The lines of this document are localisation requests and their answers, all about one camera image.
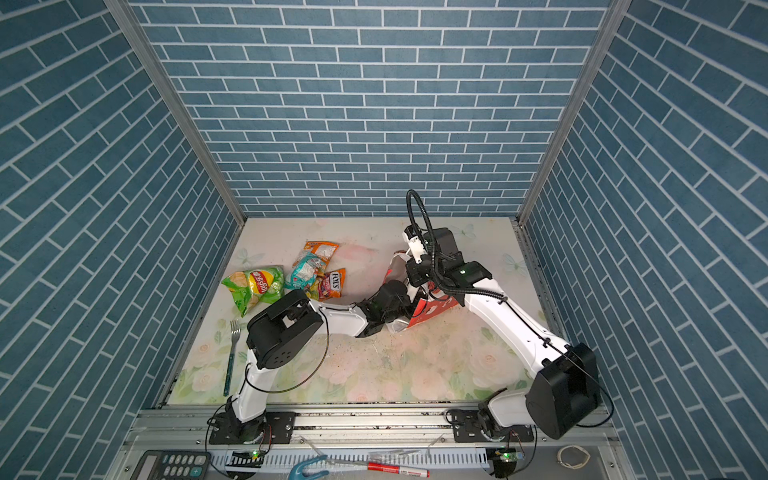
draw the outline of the red marker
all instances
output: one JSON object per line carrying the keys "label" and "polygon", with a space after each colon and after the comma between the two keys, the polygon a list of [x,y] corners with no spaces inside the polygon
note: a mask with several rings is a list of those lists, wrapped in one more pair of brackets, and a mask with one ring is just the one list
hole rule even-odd
{"label": "red marker", "polygon": [[408,475],[411,477],[429,477],[429,470],[414,467],[399,467],[397,465],[384,465],[383,463],[368,462],[368,470],[377,472],[396,473],[399,475]]}

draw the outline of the lays chip bag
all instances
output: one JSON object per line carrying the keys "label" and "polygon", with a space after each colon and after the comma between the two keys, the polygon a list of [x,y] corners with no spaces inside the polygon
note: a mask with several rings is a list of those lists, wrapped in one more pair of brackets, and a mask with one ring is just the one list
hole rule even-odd
{"label": "lays chip bag", "polygon": [[259,303],[275,303],[283,296],[285,276],[281,266],[262,266],[229,275],[221,284],[232,293],[240,316]]}

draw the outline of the blue brick wallpaper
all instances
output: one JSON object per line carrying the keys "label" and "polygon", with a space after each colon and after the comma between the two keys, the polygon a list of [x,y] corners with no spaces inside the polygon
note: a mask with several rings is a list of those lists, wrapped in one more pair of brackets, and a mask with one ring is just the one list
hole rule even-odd
{"label": "blue brick wallpaper", "polygon": [[131,2],[249,216],[518,211],[609,0]]}
{"label": "blue brick wallpaper", "polygon": [[0,478],[98,477],[235,225],[101,0],[0,11]]}
{"label": "blue brick wallpaper", "polygon": [[767,25],[634,0],[530,217],[638,478],[768,478]]}

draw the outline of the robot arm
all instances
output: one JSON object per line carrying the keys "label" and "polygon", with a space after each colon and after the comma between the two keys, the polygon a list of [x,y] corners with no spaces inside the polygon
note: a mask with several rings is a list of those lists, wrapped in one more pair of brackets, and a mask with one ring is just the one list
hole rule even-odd
{"label": "robot arm", "polygon": [[406,263],[408,286],[390,280],[372,299],[352,306],[325,305],[293,290],[248,323],[246,382],[227,400],[230,435],[247,442],[260,434],[266,396],[277,370],[313,335],[325,334],[326,329],[320,329],[324,323],[328,333],[372,335],[384,323],[409,318],[426,295],[428,282],[482,318],[535,374],[527,393],[501,392],[481,402],[479,418],[486,435],[499,437],[510,425],[534,423],[559,439],[600,405],[594,353],[584,344],[572,347],[553,335],[507,298],[482,265],[466,263],[451,231],[433,230],[416,198],[429,235],[424,237],[413,219],[406,228],[411,255]]}

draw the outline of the floral table surface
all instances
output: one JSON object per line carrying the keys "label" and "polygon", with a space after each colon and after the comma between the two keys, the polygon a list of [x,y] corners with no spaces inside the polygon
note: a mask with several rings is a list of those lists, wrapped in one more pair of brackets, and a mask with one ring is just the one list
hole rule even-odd
{"label": "floral table surface", "polygon": [[[379,287],[392,253],[405,247],[401,232],[407,222],[399,218],[249,219],[225,274],[282,265],[287,275],[306,240],[336,241],[341,247],[329,270],[346,268],[346,283],[343,297],[334,303],[352,303]],[[435,228],[449,227],[464,258],[488,268],[510,298],[546,325],[508,219],[454,217],[432,222]],[[247,322],[266,307],[258,304],[240,319],[229,290],[219,285],[169,403],[224,403],[231,319],[240,319],[243,330],[232,374],[231,391],[237,391],[246,364]],[[322,331],[282,367],[273,389],[295,385],[315,369],[325,349]],[[331,335],[329,355],[315,377],[291,392],[270,395],[269,402],[482,399],[501,387],[527,389],[530,383],[515,352],[474,313],[457,306],[400,333],[385,328],[365,339]]]}

